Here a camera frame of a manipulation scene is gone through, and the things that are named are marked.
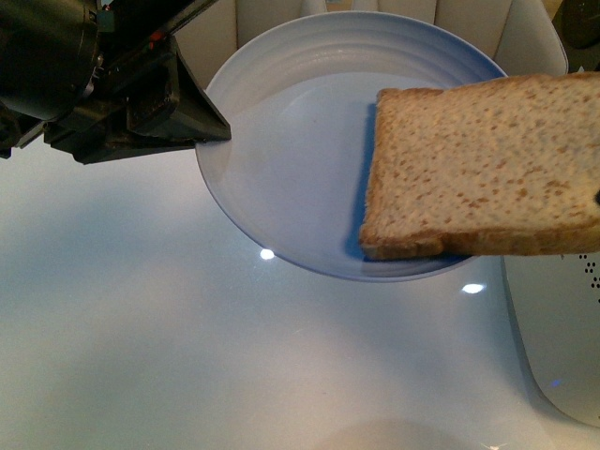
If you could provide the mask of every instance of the bread crust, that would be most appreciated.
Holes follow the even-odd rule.
[[[552,97],[551,92],[557,89],[562,96],[558,97],[557,94],[555,98],[558,100],[552,99],[551,102],[547,100],[546,98]],[[576,93],[577,97],[570,98],[570,95],[566,96],[565,89],[568,90],[568,93]],[[450,115],[449,110],[447,107],[445,107],[445,110],[443,109],[446,99],[448,102],[452,102],[462,98],[470,98],[475,105],[474,113],[483,114],[482,111],[485,109],[484,106],[487,105],[488,98],[490,105],[502,105],[504,95],[507,95],[507,104],[503,106],[504,111],[501,114],[496,117],[493,115],[490,117],[476,117],[470,125],[465,125],[464,120],[461,121],[460,117],[448,117]],[[561,110],[550,111],[546,107],[540,107],[539,105],[544,105],[544,102],[554,105],[556,108],[561,108]],[[575,108],[581,102],[586,103],[585,113],[587,115],[584,112],[578,112],[578,109]],[[423,159],[433,158],[434,156],[449,159],[450,162],[447,163],[449,170],[453,169],[455,165],[458,166],[465,162],[460,162],[463,154],[466,155],[465,158],[471,159],[486,154],[486,161],[498,160],[499,155],[503,155],[503,152],[507,154],[510,152],[499,146],[493,152],[467,148],[459,153],[449,148],[449,145],[461,143],[460,137],[446,139],[447,142],[445,142],[444,139],[440,138],[435,132],[430,131],[430,129],[439,126],[440,128],[447,128],[449,133],[458,131],[463,135],[465,133],[470,135],[470,133],[476,133],[478,127],[493,128],[495,120],[500,122],[502,120],[510,121],[510,113],[512,111],[517,112],[521,107],[532,108],[530,114],[523,118],[522,122],[531,121],[532,124],[542,124],[545,123],[549,114],[553,114],[553,117],[556,116],[554,122],[548,120],[553,126],[548,131],[548,142],[538,142],[546,136],[540,132],[540,137],[537,138],[538,141],[533,140],[533,143],[529,144],[531,153],[535,157],[531,157],[526,153],[527,158],[532,160],[527,161],[528,167],[542,168],[539,169],[539,172],[542,170],[556,172],[549,173],[546,178],[539,173],[529,174],[528,177],[528,171],[530,172],[533,169],[526,170],[524,167],[525,161],[521,165],[519,160],[514,157],[514,155],[519,155],[519,152],[522,153],[523,149],[519,148],[517,151],[513,147],[524,144],[526,140],[531,141],[530,136],[519,137],[515,135],[511,139],[505,140],[507,141],[506,145],[512,145],[509,149],[512,154],[506,156],[505,164],[512,165],[515,173],[522,173],[517,182],[523,186],[520,188],[521,192],[527,193],[521,199],[519,196],[515,198],[501,192],[500,196],[503,198],[501,202],[504,202],[506,211],[509,210],[508,206],[519,203],[518,207],[522,211],[527,211],[530,217],[524,217],[524,214],[519,213],[518,218],[521,222],[532,220],[533,225],[526,223],[524,226],[523,223],[515,221],[515,214],[511,217],[508,215],[503,217],[500,214],[497,220],[490,223],[490,220],[486,220],[485,217],[487,210],[491,211],[492,201],[489,198],[478,199],[482,201],[481,203],[475,203],[475,200],[471,199],[475,214],[475,220],[472,223],[461,225],[462,213],[458,209],[455,217],[452,216],[452,211],[448,213],[451,225],[446,226],[439,220],[431,219],[430,210],[436,207],[442,209],[445,205],[438,206],[430,199],[427,202],[424,201],[421,205],[416,199],[424,195],[423,182],[415,184],[415,188],[412,188],[406,182],[399,182],[398,179],[407,178],[407,171],[403,169],[406,168],[406,165],[400,167],[401,163],[408,160],[407,164],[419,165],[420,161],[419,157],[415,156],[416,153],[422,155]],[[600,173],[597,172],[600,171],[600,133],[593,130],[593,128],[596,128],[595,116],[590,117],[591,113],[587,113],[594,110],[597,116],[597,112],[600,111],[600,74],[591,72],[562,77],[550,77],[548,75],[510,77],[460,86],[446,91],[427,88],[383,89],[378,95],[375,152],[368,180],[365,220],[359,233],[361,248],[369,258],[377,260],[426,257],[444,252],[462,255],[548,255],[600,251],[600,206],[595,202],[595,193],[597,189],[600,189],[600,182],[596,183],[595,187],[593,186],[594,172],[596,175]],[[576,139],[577,142],[570,144],[568,151],[564,151],[564,155],[559,155],[562,148],[551,142],[555,136],[559,136],[556,141],[561,142],[562,136],[560,134],[568,132],[566,128],[569,123],[567,121],[564,121],[565,129],[557,129],[556,124],[561,123],[561,120],[559,120],[561,118],[559,117],[560,114],[574,114],[574,120],[577,121],[578,125],[582,122],[588,122],[583,128],[584,132],[580,132],[575,138],[570,138]],[[427,123],[429,126],[422,133],[421,139],[409,139],[403,136],[402,133],[413,131],[411,127],[414,127],[414,124],[420,126],[421,123]],[[510,134],[512,129],[509,125],[510,123],[507,122],[504,125],[499,124],[498,127],[504,126],[505,134]],[[544,125],[540,125],[536,128],[536,132],[543,129],[543,127]],[[450,154],[458,162],[455,163],[448,156]],[[578,158],[585,158],[585,160],[579,161]],[[548,159],[550,161],[548,167],[544,166],[545,161],[536,165],[536,159]],[[550,164],[556,165],[556,161],[560,161],[563,167],[559,169],[549,168]],[[591,166],[585,167],[585,176],[587,176],[585,183],[574,181],[576,178],[583,176],[581,175],[583,171],[579,163]],[[421,172],[414,170],[412,174],[415,174],[415,178],[421,176],[421,180],[423,180],[423,171],[432,171],[431,167],[434,166],[432,164],[423,165]],[[473,179],[485,179],[486,181],[493,179],[494,177],[489,175],[493,172],[492,169],[493,167],[482,169],[481,172],[484,174],[477,175],[479,178],[473,175]],[[514,184],[515,188],[507,185],[511,182],[516,183],[515,180],[509,178],[506,175],[507,172],[501,169],[497,171],[498,175],[495,176],[495,178],[499,178],[499,185],[503,186],[506,191],[512,189],[511,192],[518,192],[515,189],[518,188],[516,184]],[[544,190],[544,187],[537,186],[537,184],[543,182],[550,185],[550,187]],[[556,183],[557,188],[554,188],[551,183]],[[452,193],[453,186],[448,186],[447,189]],[[472,191],[468,193],[468,196],[471,198],[476,197],[471,195],[476,190],[477,185],[473,184]],[[569,197],[563,194],[563,190],[568,191]],[[438,191],[434,188],[430,188],[429,191],[433,191],[433,195],[438,195]],[[544,194],[544,197],[551,197],[550,199],[541,197],[542,193],[549,191],[550,193]],[[564,197],[557,200],[555,198],[557,195],[564,195]],[[402,210],[402,208],[406,208],[407,204],[410,204],[414,211],[407,213]],[[559,205],[560,211],[552,216],[553,211],[545,210],[545,205],[547,208],[555,209],[557,208],[556,205]],[[403,219],[402,215],[410,216],[410,219]],[[477,215],[481,217],[481,224],[479,225],[477,225]],[[427,222],[427,224],[419,226],[417,223],[419,219],[424,223]]]

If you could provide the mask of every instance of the white bread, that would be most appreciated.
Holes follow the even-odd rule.
[[[443,252],[600,251],[600,74],[384,89],[360,246]]]

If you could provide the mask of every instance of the plate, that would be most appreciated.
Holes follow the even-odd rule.
[[[208,86],[232,140],[197,145],[202,176],[242,232],[290,263],[364,281],[436,275],[471,257],[375,262],[358,246],[377,93],[502,76],[464,40],[401,16],[288,22],[250,41]]]

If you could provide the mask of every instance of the white table surface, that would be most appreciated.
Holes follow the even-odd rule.
[[[40,141],[13,153],[0,448],[598,448],[600,428],[536,388],[499,259],[342,281],[262,260],[191,150],[96,166]]]

